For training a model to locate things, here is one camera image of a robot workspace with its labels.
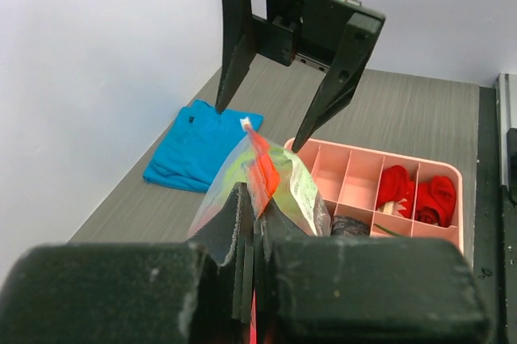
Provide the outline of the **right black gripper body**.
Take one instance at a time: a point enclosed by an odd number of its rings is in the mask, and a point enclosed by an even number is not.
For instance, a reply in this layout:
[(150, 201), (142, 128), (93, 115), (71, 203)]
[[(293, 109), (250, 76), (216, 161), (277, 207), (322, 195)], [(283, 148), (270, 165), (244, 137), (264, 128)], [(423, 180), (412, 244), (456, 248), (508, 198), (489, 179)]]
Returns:
[(294, 61), (326, 73), (330, 65), (301, 50), (305, 0), (266, 0), (267, 16), (254, 17), (257, 53), (284, 66)]

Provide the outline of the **red rolled sock upper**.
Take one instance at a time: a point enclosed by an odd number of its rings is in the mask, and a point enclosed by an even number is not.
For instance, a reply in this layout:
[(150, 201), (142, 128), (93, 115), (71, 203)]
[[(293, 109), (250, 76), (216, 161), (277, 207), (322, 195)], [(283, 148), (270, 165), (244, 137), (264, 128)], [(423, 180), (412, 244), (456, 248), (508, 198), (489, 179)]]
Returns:
[(376, 210), (385, 214), (412, 216), (415, 182), (410, 179), (404, 166), (395, 165), (385, 169), (380, 178)]

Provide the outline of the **clear zip top bag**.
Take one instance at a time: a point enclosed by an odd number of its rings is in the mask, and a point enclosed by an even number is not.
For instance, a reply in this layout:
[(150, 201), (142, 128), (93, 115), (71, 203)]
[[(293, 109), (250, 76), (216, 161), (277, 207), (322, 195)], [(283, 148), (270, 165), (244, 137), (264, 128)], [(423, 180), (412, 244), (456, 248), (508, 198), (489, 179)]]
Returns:
[(297, 154), (259, 135), (250, 118), (244, 137), (223, 162), (188, 231), (220, 265), (240, 241), (252, 241), (264, 258), (287, 237), (328, 237), (332, 216)]

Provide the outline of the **red rolled sock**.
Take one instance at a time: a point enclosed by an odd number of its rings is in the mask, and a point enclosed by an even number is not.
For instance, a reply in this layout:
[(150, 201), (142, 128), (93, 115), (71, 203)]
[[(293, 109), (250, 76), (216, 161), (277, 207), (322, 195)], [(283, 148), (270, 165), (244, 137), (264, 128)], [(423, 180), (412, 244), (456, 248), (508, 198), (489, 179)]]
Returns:
[(434, 176), (417, 187), (416, 221), (448, 228), (456, 208), (456, 188), (447, 176)]
[(385, 214), (412, 216), (415, 182), (410, 179), (404, 166), (395, 165), (385, 169), (380, 178), (376, 210)]

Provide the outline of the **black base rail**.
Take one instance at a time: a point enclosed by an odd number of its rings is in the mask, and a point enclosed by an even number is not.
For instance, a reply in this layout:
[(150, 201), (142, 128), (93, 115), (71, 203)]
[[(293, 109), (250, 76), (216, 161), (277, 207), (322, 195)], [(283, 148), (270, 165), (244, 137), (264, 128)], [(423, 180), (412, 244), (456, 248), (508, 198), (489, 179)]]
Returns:
[(473, 267), (492, 323), (488, 342), (515, 343), (516, 198), (502, 181), (499, 107), (496, 90), (481, 88)]

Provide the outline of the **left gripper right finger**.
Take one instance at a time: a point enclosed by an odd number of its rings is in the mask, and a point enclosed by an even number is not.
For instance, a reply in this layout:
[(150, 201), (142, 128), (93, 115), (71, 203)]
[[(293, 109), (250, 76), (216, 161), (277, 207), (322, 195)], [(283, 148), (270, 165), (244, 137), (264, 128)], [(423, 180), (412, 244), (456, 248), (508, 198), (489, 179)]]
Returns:
[(311, 237), (275, 203), (257, 219), (259, 343), (486, 343), (470, 265), (437, 238)]

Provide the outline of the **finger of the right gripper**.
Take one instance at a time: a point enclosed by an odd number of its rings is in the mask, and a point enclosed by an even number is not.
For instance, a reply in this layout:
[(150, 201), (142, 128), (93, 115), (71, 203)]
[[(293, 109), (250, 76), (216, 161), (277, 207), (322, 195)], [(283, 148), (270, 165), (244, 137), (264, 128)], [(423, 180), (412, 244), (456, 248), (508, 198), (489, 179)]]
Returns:
[(254, 59), (251, 0), (222, 0), (223, 49), (215, 108), (222, 113), (246, 77)]
[(386, 17), (356, 0), (304, 0), (302, 19), (298, 57), (325, 76), (292, 143), (295, 153), (350, 104)]

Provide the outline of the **dark floral rolled sock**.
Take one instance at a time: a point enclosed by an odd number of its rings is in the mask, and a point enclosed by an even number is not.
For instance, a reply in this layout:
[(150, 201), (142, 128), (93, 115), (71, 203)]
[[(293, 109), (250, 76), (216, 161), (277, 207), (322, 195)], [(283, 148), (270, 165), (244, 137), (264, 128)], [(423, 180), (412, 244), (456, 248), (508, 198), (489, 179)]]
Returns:
[(330, 234), (332, 236), (368, 237), (370, 225), (350, 216), (336, 216), (333, 219)]

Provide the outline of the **pink divided organizer tray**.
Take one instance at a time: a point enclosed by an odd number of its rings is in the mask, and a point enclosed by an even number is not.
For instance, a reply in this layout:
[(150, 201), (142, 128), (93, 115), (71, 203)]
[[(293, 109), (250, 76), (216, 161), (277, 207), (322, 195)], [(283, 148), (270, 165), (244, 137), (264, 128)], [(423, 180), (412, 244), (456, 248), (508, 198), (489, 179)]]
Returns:
[(435, 237), (464, 248), (456, 167), (314, 139), (297, 155), (332, 216), (358, 220), (371, 237)]

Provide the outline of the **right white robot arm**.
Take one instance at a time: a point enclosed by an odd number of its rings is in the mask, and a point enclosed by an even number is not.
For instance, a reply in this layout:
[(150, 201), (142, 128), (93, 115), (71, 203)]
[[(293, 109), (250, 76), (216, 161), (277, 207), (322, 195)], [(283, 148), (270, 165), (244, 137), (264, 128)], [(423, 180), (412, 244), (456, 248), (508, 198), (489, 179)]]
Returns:
[(222, 113), (253, 59), (294, 61), (324, 74), (292, 143), (298, 152), (324, 124), (347, 107), (385, 24), (385, 15), (360, 0), (266, 0), (267, 16), (251, 0), (222, 0), (223, 49), (215, 108)]

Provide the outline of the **red rolled sock lower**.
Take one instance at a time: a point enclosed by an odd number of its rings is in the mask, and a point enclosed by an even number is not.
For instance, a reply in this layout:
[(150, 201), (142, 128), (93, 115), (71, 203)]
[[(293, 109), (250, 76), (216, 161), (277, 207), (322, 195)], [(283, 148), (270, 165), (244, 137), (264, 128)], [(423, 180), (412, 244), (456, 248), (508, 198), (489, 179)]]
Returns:
[(434, 176), (417, 187), (416, 221), (448, 228), (456, 208), (456, 188), (447, 176)]

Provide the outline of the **blue folded cloth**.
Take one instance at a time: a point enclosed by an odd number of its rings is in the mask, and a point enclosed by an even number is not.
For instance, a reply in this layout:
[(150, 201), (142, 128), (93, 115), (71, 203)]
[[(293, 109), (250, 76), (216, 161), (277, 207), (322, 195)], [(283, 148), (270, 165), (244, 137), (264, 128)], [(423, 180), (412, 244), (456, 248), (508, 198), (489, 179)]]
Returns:
[(206, 192), (225, 159), (245, 137), (241, 121), (250, 119), (253, 129), (261, 127), (264, 116), (225, 110), (195, 100), (183, 107), (143, 172), (152, 184), (182, 191)]

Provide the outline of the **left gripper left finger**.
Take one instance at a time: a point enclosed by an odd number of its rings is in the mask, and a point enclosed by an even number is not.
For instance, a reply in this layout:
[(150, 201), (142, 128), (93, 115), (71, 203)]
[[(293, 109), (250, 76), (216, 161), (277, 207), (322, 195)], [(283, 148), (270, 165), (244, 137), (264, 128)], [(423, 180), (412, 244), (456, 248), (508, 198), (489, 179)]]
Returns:
[(180, 243), (42, 245), (1, 290), (4, 343), (248, 343), (252, 207), (238, 182)]

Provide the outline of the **green onion stalk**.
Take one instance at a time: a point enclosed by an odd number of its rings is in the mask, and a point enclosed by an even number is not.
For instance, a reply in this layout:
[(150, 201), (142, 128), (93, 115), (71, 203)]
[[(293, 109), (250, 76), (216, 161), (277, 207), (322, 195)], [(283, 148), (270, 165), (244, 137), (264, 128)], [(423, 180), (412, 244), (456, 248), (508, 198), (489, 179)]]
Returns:
[(386, 227), (380, 225), (380, 224), (373, 224), (374, 227), (377, 227), (379, 230), (383, 231), (384, 233), (387, 233), (388, 235), (391, 235), (393, 237), (404, 237), (400, 233), (396, 233), (393, 230), (387, 229)]

